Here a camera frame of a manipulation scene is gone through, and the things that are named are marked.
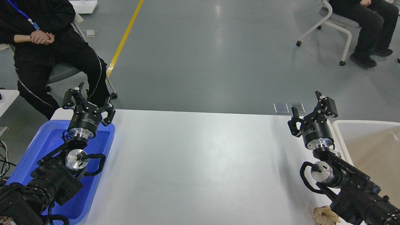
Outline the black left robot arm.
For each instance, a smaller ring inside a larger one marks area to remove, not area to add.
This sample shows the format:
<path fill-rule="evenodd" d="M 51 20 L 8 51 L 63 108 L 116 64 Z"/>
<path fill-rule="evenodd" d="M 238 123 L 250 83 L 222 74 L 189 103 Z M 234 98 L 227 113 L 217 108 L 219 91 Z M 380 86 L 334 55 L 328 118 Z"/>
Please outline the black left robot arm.
<path fill-rule="evenodd" d="M 82 95 L 83 86 L 80 83 L 65 93 L 62 107 L 72 109 L 74 114 L 67 134 L 62 136 L 64 143 L 37 161 L 38 167 L 26 185 L 12 182 L 1 187 L 2 225 L 53 225 L 54 221 L 68 225 L 69 219 L 52 214 L 52 208 L 65 204 L 83 188 L 82 177 L 102 172 L 106 156 L 88 154 L 84 149 L 95 138 L 99 124 L 111 124 L 116 111 L 111 96 L 103 107 L 87 101 Z"/>

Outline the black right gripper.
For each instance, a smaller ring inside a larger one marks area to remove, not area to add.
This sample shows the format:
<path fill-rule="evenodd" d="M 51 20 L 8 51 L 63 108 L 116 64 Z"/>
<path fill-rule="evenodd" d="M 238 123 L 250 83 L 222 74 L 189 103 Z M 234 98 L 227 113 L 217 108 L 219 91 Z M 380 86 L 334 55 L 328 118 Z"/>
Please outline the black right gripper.
<path fill-rule="evenodd" d="M 287 122 L 291 134 L 295 137 L 302 136 L 304 145 L 309 150 L 334 146 L 328 118 L 338 117 L 335 101 L 330 97 L 325 97 L 319 91 L 315 91 L 315 94 L 318 103 L 311 113 L 311 117 L 300 118 L 298 109 L 292 107 L 292 117 Z"/>

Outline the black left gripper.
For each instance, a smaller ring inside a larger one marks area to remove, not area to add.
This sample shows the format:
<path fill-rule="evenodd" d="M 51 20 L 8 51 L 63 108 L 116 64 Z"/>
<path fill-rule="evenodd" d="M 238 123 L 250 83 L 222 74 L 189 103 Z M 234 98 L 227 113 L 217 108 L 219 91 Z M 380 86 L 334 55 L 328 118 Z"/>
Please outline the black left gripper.
<path fill-rule="evenodd" d="M 116 110 L 111 103 L 111 97 L 107 98 L 103 107 L 98 108 L 94 104 L 85 106 L 83 87 L 84 83 L 81 82 L 78 87 L 68 89 L 62 108 L 74 110 L 67 132 L 74 137 L 90 140 L 96 136 L 99 123 L 105 127 L 112 123 Z"/>

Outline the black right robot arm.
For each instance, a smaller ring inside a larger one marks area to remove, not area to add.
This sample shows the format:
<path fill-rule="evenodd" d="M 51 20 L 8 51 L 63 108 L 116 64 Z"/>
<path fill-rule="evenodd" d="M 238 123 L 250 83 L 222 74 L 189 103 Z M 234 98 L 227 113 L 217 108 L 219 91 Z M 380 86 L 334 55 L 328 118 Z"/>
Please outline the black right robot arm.
<path fill-rule="evenodd" d="M 398 225 L 399 208 L 381 197 L 381 188 L 370 177 L 342 159 L 335 151 L 334 139 L 328 127 L 328 117 L 337 117 L 335 101 L 316 91 L 318 103 L 310 114 L 299 117 L 292 107 L 288 121 L 291 135 L 302 137 L 304 146 L 312 150 L 316 163 L 303 162 L 300 176 L 312 192 L 326 195 L 330 208 L 340 218 L 353 225 Z"/>

